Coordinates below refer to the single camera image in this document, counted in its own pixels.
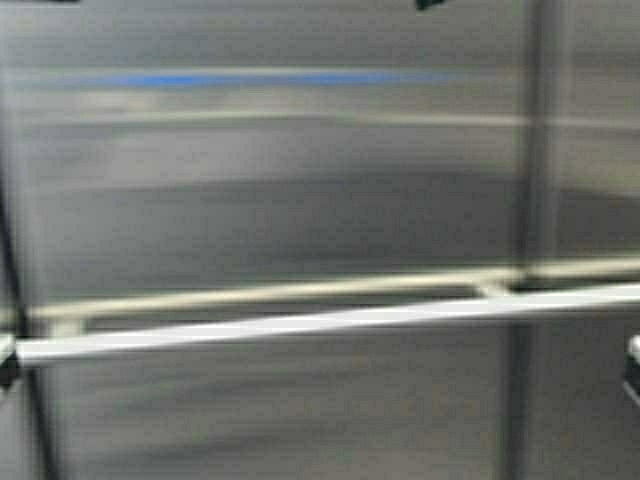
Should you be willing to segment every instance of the handrail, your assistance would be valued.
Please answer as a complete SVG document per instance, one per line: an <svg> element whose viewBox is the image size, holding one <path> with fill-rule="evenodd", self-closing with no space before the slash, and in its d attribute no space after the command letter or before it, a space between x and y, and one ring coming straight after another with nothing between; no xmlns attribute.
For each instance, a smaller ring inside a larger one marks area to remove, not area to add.
<svg viewBox="0 0 640 480"><path fill-rule="evenodd" d="M511 323L523 314L558 313L640 303L640 283L501 295L330 313L274 316L234 322L182 325L77 337L21 340L17 354L24 367L189 345L257 341L290 335L403 326ZM549 321L549 316L536 321Z"/></svg>

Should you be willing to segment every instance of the gray surface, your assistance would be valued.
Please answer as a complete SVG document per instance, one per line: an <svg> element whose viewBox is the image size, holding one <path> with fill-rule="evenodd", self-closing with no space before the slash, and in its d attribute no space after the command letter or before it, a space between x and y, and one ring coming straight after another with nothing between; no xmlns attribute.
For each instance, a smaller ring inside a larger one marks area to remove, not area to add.
<svg viewBox="0 0 640 480"><path fill-rule="evenodd" d="M3 7L34 301L508 261L522 4L125 3ZM86 84L231 67L444 80Z"/></svg>
<svg viewBox="0 0 640 480"><path fill-rule="evenodd" d="M525 2L452 0L423 15L409 1L264 3L2 7L4 101L36 301L510 258L519 131L486 120L522 105ZM637 6L572 4L561 113L600 126L561 134L559 248L633 250ZM464 76L413 87L33 86L88 68L274 66ZM144 121L192 110L294 118ZM336 124L354 113L471 116L475 126ZM133 114L143 118L136 128L110 125ZM94 125L64 125L80 115ZM638 412L619 384L625 342L640 328L629 315L540 332L532 478L637 476ZM499 333L384 333L55 372L67 466L79 480L489 478ZM33 460L11 450L30 451L17 438L20 401L0 412L3 478L19 479Z"/></svg>

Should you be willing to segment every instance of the white horizontal bar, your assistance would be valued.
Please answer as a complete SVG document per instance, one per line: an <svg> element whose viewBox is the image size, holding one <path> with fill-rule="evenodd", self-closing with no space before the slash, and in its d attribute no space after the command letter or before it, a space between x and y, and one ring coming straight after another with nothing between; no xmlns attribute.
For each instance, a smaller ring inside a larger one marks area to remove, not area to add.
<svg viewBox="0 0 640 480"><path fill-rule="evenodd" d="M33 318L99 318L104 316L180 311L215 306L281 302L339 295L397 293L411 289L473 287L484 283L511 283L520 278L509 267L450 269L407 274L368 275L321 281L288 282L236 289L164 293L129 298L88 300L45 305L33 309Z"/></svg>
<svg viewBox="0 0 640 480"><path fill-rule="evenodd" d="M17 352L23 365L36 367L74 359L183 348L195 344L244 342L364 327L462 325L481 319L504 322L513 321L514 315L524 313L558 313L631 303L640 303L640 283L90 334L70 338L25 340L18 343Z"/></svg>
<svg viewBox="0 0 640 480"><path fill-rule="evenodd" d="M624 257L545 262L531 273L547 279L580 279L640 273L640 254ZM43 305L30 310L35 319L95 319L113 315L134 315L159 311L241 305L258 302L326 298L335 295L367 295L402 292L407 289L439 287L475 288L477 285L508 285L522 278L513 267L476 267L406 274L369 275L346 279L328 279L281 283L237 289L200 290L162 293L128 298L109 298Z"/></svg>

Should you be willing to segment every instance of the blurred background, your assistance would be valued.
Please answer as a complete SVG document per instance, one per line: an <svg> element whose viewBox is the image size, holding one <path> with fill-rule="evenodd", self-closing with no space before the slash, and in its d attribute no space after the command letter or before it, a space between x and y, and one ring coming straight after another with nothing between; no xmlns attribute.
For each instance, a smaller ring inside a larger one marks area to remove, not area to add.
<svg viewBox="0 0 640 480"><path fill-rule="evenodd" d="M522 264L527 161L548 170L549 275L633 276L639 23L631 0L2 2L29 318L65 336L473 297ZM576 317L535 330L526 475L635 478L619 377L640 322ZM504 336L86 361L42 376L48 428L79 480L494 478ZM37 475L23 393L2 478Z"/></svg>

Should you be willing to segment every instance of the blue stripe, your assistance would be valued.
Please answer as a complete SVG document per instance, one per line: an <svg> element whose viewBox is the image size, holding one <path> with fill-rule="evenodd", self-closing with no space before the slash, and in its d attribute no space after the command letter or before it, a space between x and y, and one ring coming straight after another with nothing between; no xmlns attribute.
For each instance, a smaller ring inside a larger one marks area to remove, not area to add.
<svg viewBox="0 0 640 480"><path fill-rule="evenodd" d="M263 87L263 86L367 86L439 84L465 78L440 72L314 72L274 74L110 75L72 81L77 86L102 88Z"/></svg>

